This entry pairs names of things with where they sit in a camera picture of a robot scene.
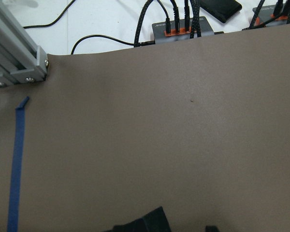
blue tape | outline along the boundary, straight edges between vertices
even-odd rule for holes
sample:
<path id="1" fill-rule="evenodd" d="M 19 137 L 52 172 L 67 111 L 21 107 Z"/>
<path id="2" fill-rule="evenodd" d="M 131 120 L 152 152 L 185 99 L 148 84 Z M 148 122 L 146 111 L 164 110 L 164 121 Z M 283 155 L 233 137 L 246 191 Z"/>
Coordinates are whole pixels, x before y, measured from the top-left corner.
<path id="1" fill-rule="evenodd" d="M 28 102 L 28 100 L 29 97 L 25 97 L 25 99 L 15 109 L 16 126 L 15 126 L 15 141 L 12 161 L 7 232 L 17 232 L 18 230 L 21 163 L 23 157 L 23 146 L 25 135 L 25 105 Z"/>

orange port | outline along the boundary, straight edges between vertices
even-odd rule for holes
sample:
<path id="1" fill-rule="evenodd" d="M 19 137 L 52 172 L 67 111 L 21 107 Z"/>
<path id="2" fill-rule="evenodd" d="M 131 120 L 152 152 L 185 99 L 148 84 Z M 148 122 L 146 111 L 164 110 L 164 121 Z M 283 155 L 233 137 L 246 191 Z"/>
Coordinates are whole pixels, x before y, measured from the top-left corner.
<path id="1" fill-rule="evenodd" d="M 255 22 L 255 26 L 258 26 L 258 25 L 260 25 L 260 18 L 259 17 L 257 17 L 256 22 Z"/>
<path id="2" fill-rule="evenodd" d="M 279 20 L 287 20 L 287 19 L 288 19 L 288 16 L 281 16 L 276 20 L 279 21 Z"/>
<path id="3" fill-rule="evenodd" d="M 184 34 L 190 34 L 190 31 L 191 31 L 191 27 L 189 28 L 189 31 L 185 31 L 185 28 L 179 29 L 179 33 L 176 33 L 176 30 L 172 29 L 171 34 L 167 34 L 166 31 L 164 31 L 164 35 L 166 37 L 175 36 L 175 35 L 184 35 Z"/>

connector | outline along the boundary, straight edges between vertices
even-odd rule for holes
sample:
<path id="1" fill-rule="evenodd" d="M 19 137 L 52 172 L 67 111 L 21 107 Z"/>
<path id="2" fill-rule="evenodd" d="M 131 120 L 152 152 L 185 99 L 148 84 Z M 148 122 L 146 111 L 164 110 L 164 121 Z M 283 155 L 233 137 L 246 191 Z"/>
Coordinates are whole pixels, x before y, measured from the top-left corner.
<path id="1" fill-rule="evenodd" d="M 138 43 L 138 47 L 143 47 L 143 46 L 148 46 L 148 45 L 154 45 L 154 44 L 156 44 L 154 40 L 145 41 L 145 42 Z"/>
<path id="2" fill-rule="evenodd" d="M 171 22 L 170 18 L 165 19 L 165 31 L 167 34 L 171 34 Z"/>
<path id="3" fill-rule="evenodd" d="M 284 7 L 284 1 L 283 0 L 278 0 L 278 2 L 276 3 L 273 15 L 277 16 L 281 13 L 282 8 Z"/>
<path id="4" fill-rule="evenodd" d="M 290 0 L 287 0 L 285 3 L 284 9 L 282 11 L 282 15 L 288 16 L 289 10 L 290 10 Z"/>
<path id="5" fill-rule="evenodd" d="M 176 33 L 180 32 L 180 24 L 179 24 L 179 11 L 178 7 L 174 7 L 174 22 L 175 22 L 175 31 Z"/>
<path id="6" fill-rule="evenodd" d="M 172 36 L 177 36 L 177 35 L 190 34 L 190 30 L 191 30 L 191 27 L 189 27 L 189 30 L 186 30 L 185 28 L 180 28 L 179 32 L 176 32 L 175 29 L 172 29 L 170 34 L 167 34 L 166 31 L 164 31 L 164 36 L 172 37 Z"/>
<path id="7" fill-rule="evenodd" d="M 190 30 L 190 8 L 185 6 L 185 30 Z"/>

metal frame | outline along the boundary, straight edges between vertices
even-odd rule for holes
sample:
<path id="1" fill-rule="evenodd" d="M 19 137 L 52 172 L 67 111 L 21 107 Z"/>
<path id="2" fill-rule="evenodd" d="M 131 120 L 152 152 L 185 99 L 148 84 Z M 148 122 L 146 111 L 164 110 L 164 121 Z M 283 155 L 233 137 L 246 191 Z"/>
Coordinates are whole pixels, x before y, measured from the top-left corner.
<path id="1" fill-rule="evenodd" d="M 0 87 L 44 81 L 47 54 L 0 1 Z"/>

cable plug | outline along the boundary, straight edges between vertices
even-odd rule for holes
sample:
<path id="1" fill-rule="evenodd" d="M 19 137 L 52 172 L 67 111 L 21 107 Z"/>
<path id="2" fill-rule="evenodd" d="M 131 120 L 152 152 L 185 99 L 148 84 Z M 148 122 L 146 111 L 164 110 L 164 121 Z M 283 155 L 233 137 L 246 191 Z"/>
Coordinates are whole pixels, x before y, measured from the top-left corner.
<path id="1" fill-rule="evenodd" d="M 281 13 L 282 8 L 284 7 L 284 1 L 283 0 L 278 0 L 278 2 L 276 2 L 276 6 L 273 12 L 274 16 L 277 16 Z"/>
<path id="2" fill-rule="evenodd" d="M 174 7 L 174 21 L 175 21 L 175 31 L 176 33 L 180 32 L 180 24 L 179 24 L 179 11 L 178 7 Z"/>
<path id="3" fill-rule="evenodd" d="M 282 15 L 288 16 L 289 10 L 290 10 L 290 0 L 287 0 L 284 9 L 282 10 Z"/>
<path id="4" fill-rule="evenodd" d="M 171 34 L 171 22 L 170 18 L 165 19 L 165 31 L 167 34 Z"/>
<path id="5" fill-rule="evenodd" d="M 190 30 L 190 8 L 185 6 L 185 31 Z"/>
<path id="6" fill-rule="evenodd" d="M 156 42 L 154 40 L 145 41 L 145 42 L 138 43 L 138 47 L 143 47 L 143 46 L 148 46 L 148 45 L 154 45 L 154 44 L 156 44 Z"/>

